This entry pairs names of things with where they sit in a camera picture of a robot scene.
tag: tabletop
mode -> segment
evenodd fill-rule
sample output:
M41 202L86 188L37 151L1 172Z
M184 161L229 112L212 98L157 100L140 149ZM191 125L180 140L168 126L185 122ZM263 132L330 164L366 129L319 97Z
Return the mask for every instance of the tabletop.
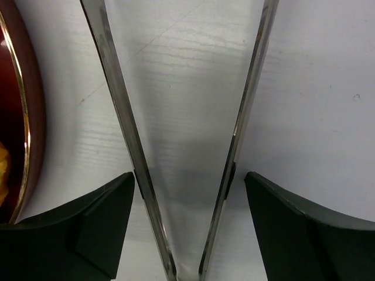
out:
M132 170L79 0L16 0L42 72L45 164L23 217ZM262 0L108 0L181 280L196 280ZM375 2L281 0L209 280L267 280L244 176L375 221ZM137 189L117 280L165 280Z

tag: metal arm of tongs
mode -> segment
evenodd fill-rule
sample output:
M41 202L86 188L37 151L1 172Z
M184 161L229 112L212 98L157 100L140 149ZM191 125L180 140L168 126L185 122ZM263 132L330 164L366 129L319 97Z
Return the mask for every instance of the metal arm of tongs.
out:
M100 61L104 70L105 78L111 93L117 117L120 123L127 148L134 167L139 189L144 199L146 210L155 234L156 243L162 259L166 277L169 281L177 281L177 270L173 260L171 248L166 236L165 227L162 222L161 212L156 199L154 186L149 174L146 157L142 148L141 140L125 81L122 76L120 62L117 57L113 41L110 23L108 20L105 0L80 0L88 25L93 35ZM215 239L219 218L226 201L231 180L236 170L236 162L239 156L244 131L247 127L250 109L255 96L258 80L267 51L268 39L270 37L272 24L275 18L279 0L265 0L260 21L260 27L256 38L250 69L246 79L240 110L234 128L230 149L224 168L223 177L217 196L214 213L209 229L209 234L204 248L202 261L199 267L200 280L205 280L209 259L211 257L213 242Z

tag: gold rim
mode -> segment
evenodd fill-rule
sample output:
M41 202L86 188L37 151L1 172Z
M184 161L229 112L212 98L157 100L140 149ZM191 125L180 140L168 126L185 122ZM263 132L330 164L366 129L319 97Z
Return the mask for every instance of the gold rim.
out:
M18 58L16 52L14 50L11 37L8 32L8 28L6 27L4 18L0 12L0 28L4 34L6 45L8 46L9 52L12 57L13 66L16 73L16 78L18 82L18 88L21 95L21 102L22 102L22 111L23 111L23 125L25 127L25 160L23 163L23 175L22 175L22 183L21 189L19 190L18 201L16 207L13 211L11 220L9 221L10 224L16 223L17 217L19 212L21 211L23 199L25 197L26 185L28 183L28 176L29 176L29 166L30 166L30 144L31 144L31 135L30 135L30 124L29 124L29 114L28 114L28 105L26 102L26 93L25 93L25 85L23 83L21 67L18 62Z

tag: tongs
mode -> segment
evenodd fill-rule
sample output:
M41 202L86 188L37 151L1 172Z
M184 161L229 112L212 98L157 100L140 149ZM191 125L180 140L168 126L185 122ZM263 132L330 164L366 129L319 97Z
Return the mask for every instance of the tongs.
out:
M146 157L135 123L125 81L122 76L120 62L117 57L107 10L105 7L105 0L80 1L96 44L122 134L132 160L135 177L137 178L139 189L141 191L152 229L155 234L156 243L158 245L166 277L168 281L177 281L178 278L175 261L173 260L171 247L166 236L154 186L152 184ZM264 1L260 25L255 40L253 55L241 99L240 109L238 111L236 125L234 127L223 176L221 178L219 193L217 195L209 233L199 266L200 281L204 281L206 278L209 261L213 250L214 239L219 227L220 215L223 211L231 182L236 172L236 163L240 155L240 149L248 124L265 54L267 52L268 41L278 3L279 0Z

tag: red bowl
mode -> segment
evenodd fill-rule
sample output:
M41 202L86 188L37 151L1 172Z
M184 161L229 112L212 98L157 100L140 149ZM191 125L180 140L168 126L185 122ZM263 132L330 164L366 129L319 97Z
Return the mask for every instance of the red bowl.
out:
M15 223L42 167L46 114L42 79L13 0L0 0L0 142L11 155L9 194L0 223Z

